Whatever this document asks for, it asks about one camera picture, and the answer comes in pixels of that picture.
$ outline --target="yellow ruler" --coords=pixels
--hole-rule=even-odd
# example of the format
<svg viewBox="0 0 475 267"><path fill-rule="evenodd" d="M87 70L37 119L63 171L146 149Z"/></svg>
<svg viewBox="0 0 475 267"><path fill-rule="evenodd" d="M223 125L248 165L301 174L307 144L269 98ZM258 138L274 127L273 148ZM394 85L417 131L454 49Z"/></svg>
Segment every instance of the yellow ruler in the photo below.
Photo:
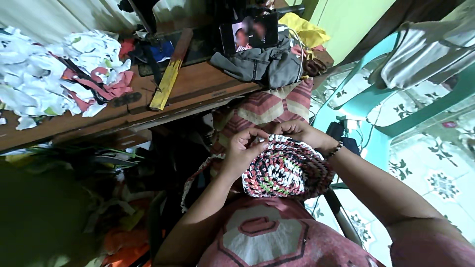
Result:
<svg viewBox="0 0 475 267"><path fill-rule="evenodd" d="M153 96L150 108L153 110L163 110L165 104L167 104L168 97L170 96L173 85L177 78L183 59L185 58L186 51L190 45L191 38L193 37L193 30L186 28L181 32L180 39L175 47L175 51L170 58L170 62L163 73L163 78L158 85L157 91Z"/></svg>

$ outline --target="crochet work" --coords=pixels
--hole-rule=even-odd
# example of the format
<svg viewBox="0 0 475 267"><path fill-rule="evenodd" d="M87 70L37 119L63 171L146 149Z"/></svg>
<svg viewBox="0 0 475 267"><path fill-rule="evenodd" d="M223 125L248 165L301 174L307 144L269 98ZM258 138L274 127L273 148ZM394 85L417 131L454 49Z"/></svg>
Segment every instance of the crochet work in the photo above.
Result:
<svg viewBox="0 0 475 267"><path fill-rule="evenodd" d="M257 198L297 196L306 200L328 190L334 172L320 153L304 142L283 135L272 134L268 141L269 147L241 176L248 195Z"/></svg>

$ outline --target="bracelet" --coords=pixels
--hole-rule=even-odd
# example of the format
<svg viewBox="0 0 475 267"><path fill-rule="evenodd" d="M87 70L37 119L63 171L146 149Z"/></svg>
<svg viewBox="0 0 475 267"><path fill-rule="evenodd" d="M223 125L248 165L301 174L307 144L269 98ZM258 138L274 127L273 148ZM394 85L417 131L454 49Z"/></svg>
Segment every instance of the bracelet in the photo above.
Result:
<svg viewBox="0 0 475 267"><path fill-rule="evenodd" d="M339 141L338 145L333 149L332 152L328 153L326 159L328 160L331 156L335 155L343 147L343 142Z"/></svg>

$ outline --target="gray cloth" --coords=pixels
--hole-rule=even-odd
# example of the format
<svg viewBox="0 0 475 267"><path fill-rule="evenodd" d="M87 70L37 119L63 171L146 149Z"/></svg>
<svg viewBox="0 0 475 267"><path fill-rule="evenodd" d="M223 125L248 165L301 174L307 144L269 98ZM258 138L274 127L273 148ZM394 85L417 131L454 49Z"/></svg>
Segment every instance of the gray cloth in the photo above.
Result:
<svg viewBox="0 0 475 267"><path fill-rule="evenodd" d="M276 47L252 48L237 52L229 58L216 53L210 62L241 81L268 79L270 88L278 88L296 82L302 73L302 70L299 73L301 59L290 52L292 42L286 30L279 33Z"/></svg>
<svg viewBox="0 0 475 267"><path fill-rule="evenodd" d="M455 20L407 22L397 48L373 71L378 88L411 88L428 80L440 84L475 63L475 0Z"/></svg>

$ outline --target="green wall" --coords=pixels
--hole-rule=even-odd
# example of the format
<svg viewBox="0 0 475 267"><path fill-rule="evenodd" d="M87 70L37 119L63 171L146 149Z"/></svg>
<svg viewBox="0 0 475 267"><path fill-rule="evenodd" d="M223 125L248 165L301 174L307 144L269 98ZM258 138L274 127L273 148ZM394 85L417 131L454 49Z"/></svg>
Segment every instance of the green wall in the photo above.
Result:
<svg viewBox="0 0 475 267"><path fill-rule="evenodd" d="M395 0L297 0L306 7L318 1L310 22L322 27L331 39L323 44L340 63ZM294 0L286 0L294 5Z"/></svg>

